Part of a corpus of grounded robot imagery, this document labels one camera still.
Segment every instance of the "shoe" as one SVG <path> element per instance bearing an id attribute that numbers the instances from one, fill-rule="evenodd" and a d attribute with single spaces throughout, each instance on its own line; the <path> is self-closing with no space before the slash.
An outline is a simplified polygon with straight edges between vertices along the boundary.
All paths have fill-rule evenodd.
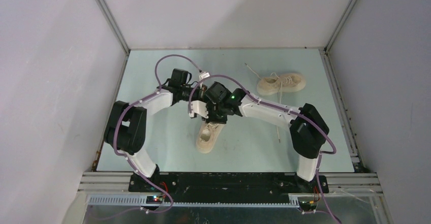
<path id="1" fill-rule="evenodd" d="M 259 81 L 257 93 L 261 96 L 267 96 L 278 92 L 297 92 L 303 89 L 305 84 L 304 76 L 299 73 L 287 73 L 280 76 L 276 73 L 271 73 L 269 77 L 262 78 Z"/>
<path id="2" fill-rule="evenodd" d="M 224 126 L 224 124 L 213 122 L 206 123 L 203 121 L 201 129 L 199 130 L 198 139 L 196 140 L 196 148 L 198 151 L 203 154 L 210 153 Z"/>

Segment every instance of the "black mounting plate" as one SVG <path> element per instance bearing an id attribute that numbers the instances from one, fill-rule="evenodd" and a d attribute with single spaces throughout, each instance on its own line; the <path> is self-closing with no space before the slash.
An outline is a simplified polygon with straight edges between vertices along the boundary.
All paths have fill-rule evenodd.
<path id="1" fill-rule="evenodd" d="M 320 176 L 324 193 L 329 192 L 325 176 Z M 159 186 L 168 187 L 175 202 L 190 203 L 289 203 L 288 194 L 313 193 L 316 178 L 304 182 L 292 173 L 196 173 L 161 172 Z M 159 192 L 133 174 L 129 192 Z"/>

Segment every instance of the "red wire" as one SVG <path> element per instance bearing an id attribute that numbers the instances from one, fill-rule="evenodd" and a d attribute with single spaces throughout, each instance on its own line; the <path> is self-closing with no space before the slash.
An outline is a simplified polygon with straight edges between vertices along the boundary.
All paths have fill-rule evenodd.
<path id="1" fill-rule="evenodd" d="M 168 186 L 166 185 L 165 182 L 162 182 L 163 186 L 165 187 L 166 192 L 168 192 Z"/>
<path id="2" fill-rule="evenodd" d="M 313 191 L 316 191 L 317 196 L 319 197 L 317 200 L 315 200 L 315 201 L 317 202 L 317 201 L 319 201 L 319 200 L 320 200 L 319 190 L 317 189 L 317 187 L 316 187 L 316 186 L 314 186 L 314 190 L 313 190 Z"/>

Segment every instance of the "aluminum frame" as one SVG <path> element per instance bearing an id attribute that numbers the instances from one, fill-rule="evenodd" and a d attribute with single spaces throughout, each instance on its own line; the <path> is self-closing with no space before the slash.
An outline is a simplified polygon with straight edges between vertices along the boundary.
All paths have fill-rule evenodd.
<path id="1" fill-rule="evenodd" d="M 127 42 L 124 38 L 124 36 L 121 33 L 121 30 L 115 21 L 114 16 L 111 13 L 111 10 L 109 10 L 108 4 L 106 4 L 105 0 L 95 0 L 97 5 L 100 7 L 100 10 L 102 11 L 103 16 L 105 16 L 106 21 L 108 22 L 108 25 L 111 27 L 112 31 L 114 32 L 115 37 L 119 41 L 124 53 L 126 55 L 129 55 L 130 48 L 127 45 Z"/>
<path id="2" fill-rule="evenodd" d="M 130 53 L 130 48 L 127 45 L 125 38 L 123 37 L 115 19 L 108 8 L 105 0 L 95 0 L 99 5 L 103 15 L 105 16 L 108 24 L 113 30 L 116 38 L 120 42 L 121 47 L 123 48 L 126 57 L 125 62 L 121 71 L 121 75 L 118 81 L 118 85 L 116 88 L 116 94 L 113 98 L 115 101 L 121 80 L 124 74 L 124 70 L 127 64 L 128 55 Z M 358 0 L 350 0 L 344 13 L 342 14 L 335 30 L 333 31 L 328 43 L 324 48 L 319 48 L 320 54 L 322 57 L 322 62 L 324 65 L 324 69 L 326 75 L 328 77 L 331 92 L 334 97 L 334 101 L 337 107 L 338 116 L 343 123 L 343 132 L 346 137 L 346 141 L 349 144 L 350 156 L 352 158 L 352 163 L 360 164 L 363 163 L 360 158 L 360 150 L 357 147 L 355 134 L 352 129 L 351 120 L 347 113 L 348 109 L 344 104 L 344 100 L 342 97 L 342 93 L 339 89 L 338 82 L 336 80 L 333 67 L 331 65 L 330 59 L 328 57 L 328 51 L 333 46 L 340 30 L 343 28 L 346 20 L 350 16 L 355 4 Z M 96 153 L 96 159 L 93 164 L 97 164 L 99 159 L 99 151 Z M 95 195 L 110 195 L 110 196 L 131 196 L 137 195 L 137 193 L 128 192 L 128 186 L 130 181 L 131 172 L 84 172 L 81 178 L 81 182 L 78 187 L 77 199 L 80 201 L 76 201 L 73 205 L 86 205 L 88 204 L 88 200 L 91 196 Z M 374 216 L 376 218 L 377 223 L 393 223 L 391 216 L 388 211 L 388 207 L 383 195 L 382 188 L 380 186 L 380 182 L 377 178 L 377 174 L 375 173 L 327 173 L 323 174 L 327 177 L 329 184 L 330 193 L 326 194 L 329 198 L 337 198 L 337 197 L 368 197 L 370 203 L 374 206 Z M 138 193 L 138 195 L 146 195 L 151 193 Z M 302 198 L 302 197 L 311 197 L 312 194 L 290 194 L 290 197 L 293 199 Z M 68 222 L 67 218 L 64 223 L 82 223 L 76 221 L 74 218 L 73 222 Z"/>
<path id="3" fill-rule="evenodd" d="M 151 196 L 155 193 L 130 193 L 128 191 L 130 176 L 132 172 L 84 172 L 78 187 L 78 195 L 87 196 L 87 204 L 92 205 L 116 205 L 116 206 L 133 206 L 139 205 L 143 197 Z M 370 204 L 373 206 L 373 212 L 376 223 L 393 223 L 383 190 L 380 186 L 376 173 L 326 173 L 329 193 L 325 194 L 328 198 L 339 197 L 368 197 Z M 303 197 L 312 197 L 313 194 L 289 194 L 292 199 L 291 203 L 285 205 L 238 205 L 238 207 L 296 207 L 297 201 Z M 94 198 L 112 198 L 110 201 L 93 201 Z M 127 200 L 135 199 L 138 204 L 131 204 Z M 178 207 L 223 207 L 223 204 L 204 204 L 204 203 L 176 203 Z"/>

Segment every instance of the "black bracket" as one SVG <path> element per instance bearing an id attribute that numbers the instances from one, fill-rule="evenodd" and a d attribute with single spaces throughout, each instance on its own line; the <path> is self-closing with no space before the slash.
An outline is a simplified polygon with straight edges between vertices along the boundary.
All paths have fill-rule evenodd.
<path id="1" fill-rule="evenodd" d="M 299 108 L 299 110 L 301 111 L 300 114 L 313 121 L 328 135 L 329 128 L 313 105 L 305 104 L 302 108 Z M 313 125 L 300 117 L 291 121 L 291 124 L 290 134 L 295 151 L 305 158 L 316 159 L 326 139 Z"/>

